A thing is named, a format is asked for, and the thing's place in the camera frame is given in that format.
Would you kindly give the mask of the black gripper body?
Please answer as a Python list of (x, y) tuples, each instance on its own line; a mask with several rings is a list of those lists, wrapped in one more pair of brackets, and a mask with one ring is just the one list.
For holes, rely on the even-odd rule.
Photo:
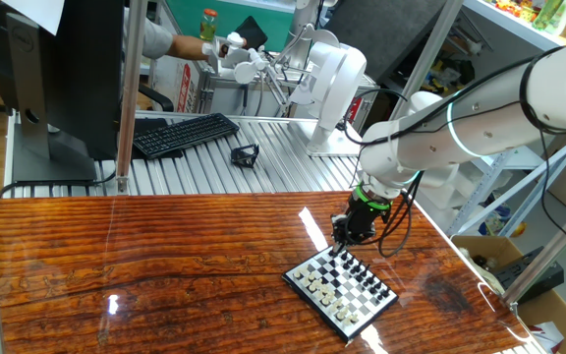
[(363, 242), (374, 236), (374, 221), (388, 211), (390, 211), (390, 204), (365, 202), (359, 196), (352, 195), (348, 201), (344, 220), (344, 240)]

